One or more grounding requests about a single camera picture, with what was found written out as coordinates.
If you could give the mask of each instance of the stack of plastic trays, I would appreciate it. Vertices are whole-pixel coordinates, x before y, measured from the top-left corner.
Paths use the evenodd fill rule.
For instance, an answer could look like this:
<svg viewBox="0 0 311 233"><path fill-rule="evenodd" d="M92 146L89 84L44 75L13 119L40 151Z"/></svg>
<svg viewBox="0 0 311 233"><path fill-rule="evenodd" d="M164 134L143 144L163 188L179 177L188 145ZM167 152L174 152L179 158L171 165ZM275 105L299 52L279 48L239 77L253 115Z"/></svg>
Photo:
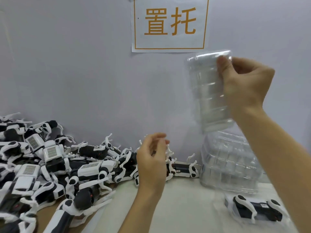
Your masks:
<svg viewBox="0 0 311 233"><path fill-rule="evenodd" d="M231 51L222 50L200 54L186 62L194 96L194 115L203 132L224 130L234 124L224 98L223 82L217 72L216 60L220 55L231 59Z"/></svg>
<svg viewBox="0 0 311 233"><path fill-rule="evenodd" d="M203 186L257 193L263 169L245 137L220 131L208 133L201 155Z"/></svg>

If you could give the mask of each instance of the orange border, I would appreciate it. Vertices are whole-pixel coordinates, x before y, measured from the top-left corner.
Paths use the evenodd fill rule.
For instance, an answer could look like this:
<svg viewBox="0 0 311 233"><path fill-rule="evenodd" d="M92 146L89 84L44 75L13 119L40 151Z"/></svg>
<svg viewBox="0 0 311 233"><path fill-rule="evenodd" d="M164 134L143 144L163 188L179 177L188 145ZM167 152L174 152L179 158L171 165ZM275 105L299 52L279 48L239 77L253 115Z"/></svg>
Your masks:
<svg viewBox="0 0 311 233"><path fill-rule="evenodd" d="M134 35L135 35L135 49L137 50L177 50L177 49L204 49L205 46L205 34L206 34L206 24L207 24L207 14L208 14L208 4L210 0L207 0L206 18L205 18L205 29L204 29L204 39L202 48L136 48L136 16L135 16L135 0L134 0Z"/></svg>

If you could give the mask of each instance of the forearm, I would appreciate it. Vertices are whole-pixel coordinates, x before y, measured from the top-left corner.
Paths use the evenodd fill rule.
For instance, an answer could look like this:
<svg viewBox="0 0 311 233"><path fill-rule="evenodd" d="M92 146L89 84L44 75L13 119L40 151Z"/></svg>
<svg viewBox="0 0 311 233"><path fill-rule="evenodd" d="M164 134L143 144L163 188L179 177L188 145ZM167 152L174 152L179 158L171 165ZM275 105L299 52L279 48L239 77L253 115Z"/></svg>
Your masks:
<svg viewBox="0 0 311 233"><path fill-rule="evenodd" d="M311 157L263 110L241 116L239 127L267 172L298 230L309 232Z"/></svg>
<svg viewBox="0 0 311 233"><path fill-rule="evenodd" d="M139 189L118 233L148 233L158 201L155 194Z"/></svg>

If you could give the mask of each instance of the left hand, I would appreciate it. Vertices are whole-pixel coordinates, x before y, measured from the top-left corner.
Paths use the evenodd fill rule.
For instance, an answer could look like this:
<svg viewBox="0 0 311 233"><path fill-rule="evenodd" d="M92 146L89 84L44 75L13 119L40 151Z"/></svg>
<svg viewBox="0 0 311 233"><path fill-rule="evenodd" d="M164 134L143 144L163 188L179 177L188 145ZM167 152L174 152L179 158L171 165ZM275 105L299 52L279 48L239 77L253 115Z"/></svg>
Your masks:
<svg viewBox="0 0 311 233"><path fill-rule="evenodd" d="M166 149L169 140L165 133L146 136L137 152L139 174L138 191L148 192L161 198L166 180Z"/></svg>

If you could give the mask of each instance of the white table surface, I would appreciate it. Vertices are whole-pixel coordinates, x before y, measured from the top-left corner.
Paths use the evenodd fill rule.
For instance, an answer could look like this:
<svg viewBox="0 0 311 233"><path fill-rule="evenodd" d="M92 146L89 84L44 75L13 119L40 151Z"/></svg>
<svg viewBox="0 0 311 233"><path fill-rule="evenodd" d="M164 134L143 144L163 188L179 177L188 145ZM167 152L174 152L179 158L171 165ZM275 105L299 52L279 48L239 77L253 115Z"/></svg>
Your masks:
<svg viewBox="0 0 311 233"><path fill-rule="evenodd" d="M117 233L137 193L133 181L126 181L116 189L112 202L100 209L82 233ZM271 196L280 201L272 184L259 184L258 197ZM173 178L165 185L155 210L150 233L258 233L262 228L237 223L223 204L223 193L202 187L199 179ZM269 229L269 233L280 232ZM291 226L287 232L296 233Z"/></svg>

